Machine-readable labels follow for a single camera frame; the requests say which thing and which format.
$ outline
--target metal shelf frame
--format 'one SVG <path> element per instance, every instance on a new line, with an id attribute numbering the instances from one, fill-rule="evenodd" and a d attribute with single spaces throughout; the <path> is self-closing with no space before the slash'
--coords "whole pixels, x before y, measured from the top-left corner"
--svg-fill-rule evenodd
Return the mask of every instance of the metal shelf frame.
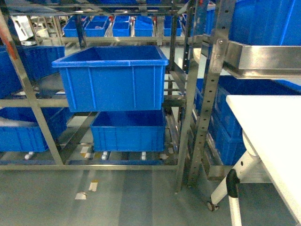
<path id="1" fill-rule="evenodd" d="M 195 4 L 194 1 L 189 2 L 186 5 L 181 5 L 181 10 L 184 12 L 186 11 L 187 6 L 190 7 L 190 12 L 192 13 L 193 5 Z M 42 107 L 68 107 L 68 102 L 64 95 L 54 95 L 52 98 L 37 98 L 34 87 L 29 81 L 29 78 L 26 74 L 26 71 L 24 69 L 24 65 L 22 61 L 20 60 L 20 56 L 17 50 L 16 46 L 20 45 L 20 42 L 18 41 L 18 38 L 12 34 L 14 34 L 13 28 L 8 26 L 9 21 L 9 10 L 8 7 L 28 7 L 24 5 L 13 5 L 13 6 L 6 6 L 3 4 L 0 5 L 1 11 L 0 11 L 0 37 L 3 40 L 3 42 L 7 46 L 8 54 L 11 59 L 11 62 L 17 72 L 17 75 L 19 77 L 19 80 L 22 84 L 23 91 L 26 95 L 25 99 L 2 99 L 0 100 L 0 106 L 1 107 L 31 107 L 34 115 L 38 121 L 38 124 L 42 130 L 42 133 L 45 137 L 46 143 L 49 147 L 48 155 L 52 157 L 52 160 L 29 160 L 25 161 L 24 159 L 21 160 L 13 160 L 13 161 L 3 161 L 0 160 L 0 170 L 176 170 L 177 171 L 177 191 L 180 191 L 182 186 L 182 174 L 183 174 L 183 165 L 182 163 L 185 161 L 186 157 L 186 148 L 185 145 L 183 145 L 183 141 L 188 139 L 188 134 L 183 133 L 180 130 L 180 126 L 178 125 L 178 122 L 175 120 L 172 112 L 172 107 L 179 107 L 179 108 L 185 108 L 187 105 L 187 99 L 185 94 L 185 84 L 186 84 L 186 74 L 183 70 L 180 69 L 179 66 L 177 66 L 174 62 L 174 55 L 175 55 L 175 43 L 177 41 L 176 39 L 176 24 L 177 24 L 177 12 L 179 10 L 179 5 L 172 4 L 171 2 L 168 5 L 162 4 L 161 6 L 155 5 L 155 6 L 147 6 L 147 7 L 162 7 L 167 8 L 167 10 L 159 9 L 159 13 L 157 15 L 174 15 L 173 21 L 172 21 L 172 36 L 171 37 L 163 37 L 163 30 L 162 30 L 162 36 L 161 40 L 159 42 L 156 40 L 158 44 L 160 42 L 168 41 L 171 43 L 171 49 L 170 49 L 170 64 L 166 69 L 166 73 L 168 75 L 168 79 L 166 82 L 168 83 L 168 89 L 165 89 L 167 91 L 167 95 L 165 95 L 163 107 L 165 111 L 167 112 L 167 135 L 170 137 L 170 142 L 166 144 L 166 148 L 172 148 L 174 154 L 172 154 L 171 158 L 174 159 L 173 163 L 164 163 L 163 165 L 120 165 L 120 164 L 114 164 L 111 161 L 110 164 L 106 164 L 106 162 L 100 162 L 97 159 L 87 159 L 87 160 L 73 160 L 71 158 L 72 154 L 74 153 L 74 150 L 79 145 L 90 145 L 93 144 L 80 144 L 80 141 L 82 137 L 85 135 L 86 131 L 89 129 L 89 125 L 91 121 L 93 120 L 95 113 L 89 113 L 87 115 L 86 120 L 82 123 L 82 125 L 78 128 L 77 131 L 70 137 L 68 142 L 66 144 L 60 144 L 58 141 L 54 141 L 52 138 L 52 135 L 49 131 L 48 125 L 46 123 L 45 117 L 41 111 Z M 37 7 L 37 10 L 41 5 L 35 5 L 31 4 L 30 7 Z M 56 32 L 58 33 L 58 37 L 61 37 L 61 28 L 59 24 L 59 20 L 57 15 L 74 15 L 77 14 L 76 19 L 76 25 L 77 25 L 77 32 L 79 34 L 79 38 L 77 41 L 79 41 L 81 48 L 85 48 L 87 46 L 86 42 L 90 41 L 89 39 L 86 39 L 83 35 L 83 30 L 81 27 L 80 22 L 80 15 L 82 13 L 75 13 L 74 9 L 76 7 L 80 8 L 92 8 L 96 7 L 95 5 L 88 5 L 88 4 L 80 4 L 80 5 L 60 5 L 60 6 L 51 6 L 51 5 L 45 5 L 44 8 L 60 8 L 62 11 L 60 11 L 58 14 L 53 13 L 54 16 L 54 26 L 56 29 Z M 70 9 L 72 7 L 73 11 L 72 13 L 66 13 L 64 10 L 65 8 Z M 90 12 L 91 15 L 99 15 L 103 14 L 104 11 L 96 10 L 94 12 Z M 28 13 L 27 15 L 46 15 L 47 13 L 43 12 L 35 12 L 35 13 Z M 163 18 L 158 16 L 159 23 L 163 25 Z M 113 37 L 107 37 L 108 42 L 112 42 Z M 125 40 L 119 40 L 119 41 L 137 41 L 135 40 L 135 37 L 130 37 L 131 39 L 125 39 Z M 188 39 L 184 39 L 184 37 L 181 37 L 183 41 L 188 42 Z M 173 88 L 173 84 L 177 83 L 179 88 Z M 178 93 L 175 95 L 174 92 L 181 91 L 181 95 Z M 190 100 L 189 103 L 190 107 L 192 108 L 193 105 L 193 99 Z"/>
<path id="2" fill-rule="evenodd" d="M 174 15 L 172 24 L 172 36 L 163 37 L 157 32 L 157 37 L 150 39 L 128 37 L 104 37 L 100 38 L 100 42 L 153 42 L 161 45 L 162 42 L 170 42 L 170 64 L 166 69 L 168 74 L 167 95 L 163 106 L 169 113 L 167 114 L 168 129 L 172 139 L 170 145 L 173 148 L 177 160 L 174 165 L 103 165 L 95 160 L 87 161 L 71 161 L 69 158 L 75 147 L 79 145 L 81 137 L 88 129 L 89 122 L 93 119 L 94 113 L 91 113 L 83 125 L 72 136 L 69 142 L 60 148 L 52 138 L 45 118 L 42 114 L 41 107 L 68 107 L 66 98 L 36 98 L 32 85 L 24 70 L 24 66 L 19 58 L 16 45 L 20 44 L 15 36 L 12 36 L 7 25 L 9 12 L 6 5 L 1 5 L 0 13 L 0 36 L 4 43 L 8 46 L 9 56 L 16 69 L 19 79 L 22 83 L 23 90 L 26 93 L 26 99 L 2 99 L 0 106 L 14 107 L 31 107 L 41 127 L 43 135 L 49 146 L 52 162 L 43 165 L 30 164 L 6 164 L 0 165 L 0 170 L 176 170 L 176 191 L 180 191 L 182 187 L 182 177 L 185 164 L 188 164 L 189 178 L 188 185 L 192 186 L 196 183 L 199 173 L 199 167 L 203 165 L 208 179 L 218 180 L 223 178 L 231 166 L 223 166 L 218 159 L 218 155 L 214 153 L 214 147 L 210 145 L 210 137 L 207 135 L 207 129 L 210 122 L 212 107 L 217 90 L 218 80 L 222 69 L 226 69 L 232 75 L 238 78 L 291 78 L 301 76 L 301 47 L 271 47 L 271 46 L 249 46 L 228 40 L 229 29 L 234 12 L 236 0 L 217 0 L 215 11 L 215 29 L 212 35 L 204 35 L 204 27 L 206 21 L 206 12 L 209 0 L 193 1 L 190 0 L 185 5 L 172 4 L 167 0 L 162 5 L 134 5 L 134 6 L 109 6 L 109 5 L 91 5 L 91 4 L 61 4 L 61 5 L 45 5 L 46 9 L 53 9 L 52 13 L 48 12 L 29 12 L 28 15 L 46 15 L 50 14 L 54 17 L 54 25 L 58 33 L 59 42 L 71 42 L 62 36 L 59 25 L 58 15 L 74 15 L 77 14 L 77 31 L 79 38 L 74 41 L 80 43 L 81 48 L 87 46 L 87 42 L 98 42 L 98 38 L 87 38 L 83 35 L 83 29 L 80 22 L 80 15 L 115 15 L 126 14 L 124 12 L 116 12 L 111 8 L 133 8 L 129 14 L 144 13 L 147 15 L 157 15 L 158 24 L 162 24 L 163 15 Z M 41 5 L 30 5 L 39 9 Z M 157 11 L 151 12 L 145 10 L 145 7 L 159 7 Z M 176 39 L 176 23 L 178 14 L 187 12 L 187 29 L 185 29 L 183 70 L 174 62 Z M 192 17 L 194 14 L 194 36 L 190 37 L 192 28 Z M 207 57 L 206 68 L 203 84 L 203 103 L 200 112 L 194 111 L 194 95 L 198 78 L 198 63 L 192 59 L 193 48 L 202 48 L 202 54 Z M 180 91 L 181 95 L 173 95 L 173 91 Z M 178 107 L 181 112 L 180 125 L 174 119 L 171 113 L 171 107 Z M 266 182 L 266 177 L 259 170 L 255 178 L 249 181 Z"/>

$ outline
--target caster wheel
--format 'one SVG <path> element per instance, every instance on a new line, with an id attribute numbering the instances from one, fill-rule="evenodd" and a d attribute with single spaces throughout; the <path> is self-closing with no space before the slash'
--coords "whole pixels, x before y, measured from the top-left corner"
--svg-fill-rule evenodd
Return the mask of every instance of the caster wheel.
<path id="1" fill-rule="evenodd" d="M 213 212 L 213 211 L 219 209 L 219 206 L 218 206 L 218 205 L 213 205 L 212 202 L 207 202 L 207 207 L 208 207 L 208 209 L 209 209 L 211 212 Z"/>

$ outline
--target blue plastic crate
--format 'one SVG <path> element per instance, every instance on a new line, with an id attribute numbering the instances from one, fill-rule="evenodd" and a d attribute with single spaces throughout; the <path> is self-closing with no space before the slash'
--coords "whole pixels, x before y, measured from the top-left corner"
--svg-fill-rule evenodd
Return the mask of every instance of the blue plastic crate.
<path id="1" fill-rule="evenodd" d="M 108 16 L 95 16 L 92 19 L 93 22 L 95 21 L 100 21 L 100 22 L 106 22 L 105 23 L 105 29 L 108 29 L 109 25 L 110 25 L 110 20 Z"/>
<path id="2" fill-rule="evenodd" d="M 114 37 L 131 36 L 131 26 L 129 22 L 115 22 L 112 30 Z"/>
<path id="3" fill-rule="evenodd" d="M 68 20 L 68 22 L 73 21 L 75 22 L 75 18 L 76 16 L 71 16 L 70 19 Z M 83 26 L 88 23 L 90 21 L 90 18 L 87 16 L 81 16 L 81 23 L 83 24 Z"/>
<path id="4" fill-rule="evenodd" d="M 17 49 L 31 81 L 58 72 L 58 69 L 52 68 L 51 62 L 64 56 L 64 47 L 62 46 L 18 47 Z M 6 47 L 0 48 L 0 59 L 0 98 L 4 98 L 19 91 L 22 86 Z"/>
<path id="5" fill-rule="evenodd" d="M 205 33 L 209 35 L 211 34 L 211 30 L 213 28 L 214 14 L 215 14 L 215 8 L 211 8 L 207 10 Z"/>
<path id="6" fill-rule="evenodd" d="M 77 30 L 76 30 L 76 25 L 74 21 L 68 22 L 65 27 L 63 27 L 63 31 L 65 34 L 65 37 L 78 37 L 77 35 Z"/>
<path id="7" fill-rule="evenodd" d="M 161 109 L 166 65 L 156 46 L 93 47 L 52 63 L 72 112 Z"/>
<path id="8" fill-rule="evenodd" d="M 221 76 L 214 109 L 229 135 L 241 137 L 242 129 L 226 102 L 227 95 L 301 95 L 300 91 L 272 80 L 239 80 Z"/>
<path id="9" fill-rule="evenodd" d="M 231 138 L 215 114 L 211 116 L 208 130 L 223 164 L 234 165 L 246 151 L 242 137 Z"/>
<path id="10" fill-rule="evenodd" d="M 68 107 L 64 108 L 64 114 L 65 114 L 66 122 L 68 122 L 72 118 L 72 116 L 74 115 L 74 113 L 71 112 Z"/>
<path id="11" fill-rule="evenodd" d="M 229 39 L 249 45 L 299 46 L 300 9 L 301 0 L 237 0 Z"/>
<path id="12" fill-rule="evenodd" d="M 87 37 L 103 37 L 106 32 L 107 22 L 90 21 L 85 27 Z"/>
<path id="13" fill-rule="evenodd" d="M 130 22 L 130 16 L 115 16 L 114 22 Z"/>
<path id="14" fill-rule="evenodd" d="M 152 19 L 147 16 L 138 16 L 135 21 L 135 36 L 151 37 L 153 31 Z"/>
<path id="15" fill-rule="evenodd" d="M 203 97 L 202 97 L 203 80 L 204 79 L 197 80 L 197 88 L 196 88 L 196 93 L 194 96 L 194 104 L 196 105 L 196 109 L 198 111 L 201 110 L 201 106 L 203 103 Z"/>
<path id="16" fill-rule="evenodd" d="M 33 73 L 32 78 L 39 80 L 48 75 L 57 73 L 59 70 L 53 68 L 51 63 L 65 56 L 64 46 L 34 46 L 24 47 L 27 63 Z"/>
<path id="17" fill-rule="evenodd" d="M 161 152 L 165 125 L 162 110 L 99 112 L 91 123 L 94 150 Z"/>
<path id="18" fill-rule="evenodd" d="M 0 99 L 22 88 L 6 50 L 0 51 Z"/>
<path id="19" fill-rule="evenodd" d="M 44 116 L 54 139 L 66 130 L 66 119 L 62 108 L 43 108 Z M 9 120 L 33 122 L 20 127 L 0 127 L 0 151 L 43 152 L 48 149 L 33 111 L 29 107 L 6 107 L 0 109 L 0 117 Z"/>
<path id="20" fill-rule="evenodd" d="M 81 17 L 81 23 L 83 25 L 83 28 L 86 27 L 87 23 L 90 21 L 89 17 L 82 16 Z M 78 37 L 77 31 L 76 31 L 76 25 L 75 25 L 75 16 L 72 16 L 68 23 L 63 27 L 63 31 L 65 33 L 65 37 Z"/>
<path id="21" fill-rule="evenodd" d="M 165 16 L 165 20 L 164 20 L 164 36 L 171 36 L 171 25 L 172 25 L 171 16 Z M 181 22 L 178 19 L 177 20 L 176 36 L 181 36 L 181 33 L 182 33 Z"/>

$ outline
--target metal shelving unit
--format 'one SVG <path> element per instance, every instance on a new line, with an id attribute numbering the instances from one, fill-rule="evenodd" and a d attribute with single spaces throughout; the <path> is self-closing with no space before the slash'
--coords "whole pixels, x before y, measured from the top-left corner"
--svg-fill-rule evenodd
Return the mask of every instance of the metal shelving unit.
<path id="1" fill-rule="evenodd" d="M 11 36 L 8 26 L 7 17 L 9 13 L 7 7 L 13 9 L 15 7 L 26 8 L 25 5 L 2 5 L 0 14 L 1 38 L 7 46 L 9 46 L 9 55 L 13 65 L 17 71 L 22 87 L 26 93 L 26 99 L 2 99 L 0 106 L 14 107 L 31 107 L 38 120 L 44 137 L 50 149 L 53 161 L 40 163 L 33 162 L 5 162 L 1 163 L 0 170 L 176 170 L 176 191 L 180 191 L 182 186 L 182 177 L 185 164 L 190 168 L 188 185 L 195 184 L 198 178 L 199 167 L 202 164 L 208 179 L 217 180 L 226 176 L 231 166 L 223 166 L 214 152 L 211 145 L 210 137 L 207 135 L 207 129 L 210 122 L 214 97 L 217 89 L 220 73 L 222 69 L 237 78 L 292 78 L 301 75 L 301 61 L 298 57 L 301 53 L 301 47 L 286 46 L 249 46 L 228 40 L 229 29 L 231 25 L 232 15 L 236 0 L 218 0 L 216 1 L 215 12 L 215 30 L 212 35 L 203 35 L 206 12 L 209 0 L 202 2 L 190 0 L 187 4 L 172 4 L 168 0 L 162 1 L 160 5 L 137 4 L 133 6 L 121 5 L 101 5 L 101 4 L 64 4 L 64 0 L 60 5 L 37 5 L 31 4 L 39 12 L 13 12 L 14 15 L 53 15 L 55 29 L 59 34 L 59 42 L 61 44 L 70 42 L 64 40 L 61 29 L 59 27 L 58 15 L 79 15 L 77 18 L 77 30 L 79 37 L 73 41 L 79 41 L 81 48 L 87 46 L 87 42 L 98 41 L 94 38 L 86 38 L 79 17 L 84 15 L 120 15 L 120 14 L 144 14 L 158 16 L 158 24 L 162 23 L 163 15 L 175 15 L 173 17 L 172 36 L 170 38 L 163 37 L 156 32 L 158 37 L 150 38 L 114 38 L 104 37 L 104 42 L 153 42 L 158 45 L 161 42 L 168 41 L 171 43 L 170 49 L 170 65 L 167 67 L 166 74 L 168 79 L 168 95 L 165 95 L 163 106 L 167 111 L 167 133 L 166 140 L 168 144 L 166 148 L 172 148 L 174 162 L 165 165 L 113 165 L 105 164 L 96 159 L 72 160 L 71 156 L 79 145 L 91 146 L 91 144 L 79 144 L 81 138 L 88 130 L 89 124 L 94 117 L 94 113 L 89 113 L 87 119 L 78 128 L 78 130 L 69 139 L 63 147 L 58 145 L 52 138 L 45 118 L 42 114 L 41 107 L 68 107 L 67 100 L 64 95 L 62 98 L 37 98 L 30 81 L 24 70 L 24 66 L 20 61 L 16 50 L 16 39 Z M 157 10 L 148 10 L 149 7 L 156 7 Z M 187 29 L 185 30 L 183 70 L 174 62 L 175 43 L 176 43 L 176 23 L 177 14 L 187 12 Z M 195 17 L 194 36 L 190 38 L 190 29 L 193 13 Z M 194 95 L 197 82 L 198 64 L 192 60 L 193 48 L 202 48 L 202 54 L 207 57 L 206 69 L 203 84 L 203 103 L 200 112 L 194 109 Z M 173 85 L 177 84 L 178 89 L 174 89 Z M 173 92 L 181 92 L 181 95 L 173 95 Z M 178 107 L 181 112 L 180 124 L 176 122 L 171 111 L 171 107 Z M 158 156 L 151 155 L 150 159 L 157 160 Z M 263 170 L 257 169 L 251 178 L 247 178 L 245 182 L 266 182 L 267 177 Z"/>
<path id="2" fill-rule="evenodd" d="M 176 170 L 177 171 L 177 190 L 181 189 L 182 185 L 182 174 L 183 174 L 183 165 L 182 163 L 185 161 L 186 157 L 186 148 L 183 145 L 183 141 L 188 139 L 188 134 L 180 131 L 180 126 L 178 122 L 175 120 L 172 107 L 185 108 L 186 106 L 186 97 L 185 95 L 179 95 L 178 93 L 175 95 L 175 92 L 181 91 L 183 94 L 185 92 L 185 83 L 186 77 L 184 71 L 180 69 L 174 62 L 174 54 L 175 54 L 175 42 L 176 40 L 176 23 L 177 23 L 177 12 L 181 9 L 186 11 L 187 6 L 190 8 L 193 7 L 194 2 L 190 2 L 189 4 L 172 4 L 170 1 L 162 1 L 159 5 L 137 5 L 137 6 L 120 6 L 120 5 L 100 5 L 100 4 L 64 4 L 64 0 L 60 5 L 5 5 L 2 2 L 1 5 L 1 13 L 0 13 L 0 27 L 1 27 L 1 39 L 7 46 L 9 57 L 14 65 L 14 68 L 18 74 L 18 77 L 21 81 L 23 90 L 26 94 L 26 98 L 24 99 L 13 99 L 9 97 L 7 99 L 0 100 L 0 106 L 13 106 L 13 107 L 31 107 L 38 124 L 42 130 L 42 133 L 45 137 L 45 140 L 49 147 L 49 152 L 39 153 L 37 154 L 37 158 L 35 160 L 13 160 L 13 161 L 0 161 L 0 170 Z M 22 12 L 22 9 L 27 9 L 28 7 L 33 7 L 33 11 Z M 61 34 L 61 28 L 58 20 L 58 15 L 78 15 L 76 19 L 77 32 L 79 37 L 76 38 L 76 42 L 80 43 L 81 48 L 85 48 L 87 46 L 87 42 L 94 41 L 89 38 L 84 37 L 83 30 L 80 22 L 80 15 L 118 15 L 122 14 L 120 12 L 114 11 L 111 8 L 126 8 L 129 15 L 135 14 L 148 14 L 148 15 L 156 15 L 158 16 L 158 24 L 160 24 L 159 29 L 163 30 L 163 15 L 175 15 L 173 17 L 173 29 L 171 37 L 163 37 L 163 32 L 161 35 L 157 35 L 156 37 L 151 37 L 150 39 L 155 44 L 160 44 L 160 42 L 168 41 L 171 43 L 170 49 L 170 64 L 166 69 L 166 74 L 168 79 L 166 82 L 168 83 L 168 89 L 165 91 L 168 92 L 168 95 L 165 95 L 163 107 L 167 113 L 166 121 L 166 150 L 165 153 L 169 152 L 168 161 L 162 161 L 159 159 L 158 153 L 148 153 L 147 159 L 149 161 L 160 162 L 159 165 L 148 165 L 148 164 L 125 164 L 123 160 L 129 160 L 127 162 L 134 162 L 137 160 L 137 156 L 134 154 L 132 156 L 124 156 L 119 153 L 112 152 L 107 161 L 101 161 L 96 156 L 99 157 L 101 153 L 94 153 L 93 144 L 81 144 L 80 141 L 89 129 L 89 125 L 91 121 L 94 119 L 95 113 L 79 113 L 80 115 L 85 115 L 87 118 L 84 120 L 82 125 L 77 128 L 73 135 L 69 137 L 68 141 L 65 144 L 59 143 L 60 140 L 54 141 L 51 133 L 49 131 L 48 125 L 44 118 L 44 115 L 41 111 L 42 107 L 68 107 L 68 103 L 65 95 L 54 95 L 51 98 L 49 97 L 37 97 L 34 92 L 34 85 L 31 84 L 29 78 L 24 69 L 24 65 L 20 60 L 19 53 L 16 49 L 16 45 L 19 45 L 17 38 L 12 36 L 7 24 L 8 18 L 10 16 L 8 8 L 14 9 L 18 8 L 18 12 L 12 13 L 13 15 L 53 15 L 54 16 L 54 26 L 56 32 L 59 34 L 59 42 L 60 44 L 65 43 L 65 40 Z M 136 8 L 134 11 L 129 10 L 128 8 Z M 146 11 L 148 7 L 156 7 L 158 10 L 150 10 Z M 188 39 L 184 39 L 184 37 L 180 37 L 183 41 L 186 42 Z M 128 38 L 114 38 L 114 37 L 104 37 L 101 42 L 113 42 L 113 41 L 125 41 L 125 42 L 150 42 L 147 38 L 144 37 L 128 37 Z M 179 89 L 173 88 L 173 84 L 177 82 L 179 83 Z M 93 154 L 94 158 L 89 157 L 87 159 L 73 159 L 72 155 L 75 154 L 78 148 L 83 146 L 88 146 L 88 152 Z M 39 156 L 48 156 L 52 159 L 44 160 L 44 158 Z"/>
<path id="3" fill-rule="evenodd" d="M 235 0 L 216 1 L 215 22 L 211 36 L 194 37 L 195 46 L 202 48 L 207 57 L 203 103 L 197 118 L 191 120 L 192 145 L 189 145 L 190 173 L 188 185 L 196 182 L 202 163 L 209 180 L 221 180 L 233 166 L 224 166 L 207 134 L 212 113 L 217 84 L 222 69 L 238 79 L 285 79 L 300 78 L 300 46 L 251 46 L 228 39 Z M 270 182 L 262 166 L 244 179 L 244 183 Z"/>

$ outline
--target floor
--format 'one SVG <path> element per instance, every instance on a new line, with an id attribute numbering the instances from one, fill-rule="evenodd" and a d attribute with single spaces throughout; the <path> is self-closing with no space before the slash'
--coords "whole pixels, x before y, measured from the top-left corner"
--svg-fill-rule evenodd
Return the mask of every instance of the floor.
<path id="1" fill-rule="evenodd" d="M 181 55 L 179 47 L 179 65 Z M 89 192 L 93 180 L 97 191 Z M 230 226 L 227 198 L 215 212 L 206 206 L 217 185 L 202 169 L 197 186 L 178 194 L 174 171 L 0 171 L 0 226 Z M 243 225 L 295 225 L 272 184 L 239 190 Z M 87 199 L 75 200 L 79 192 Z"/>

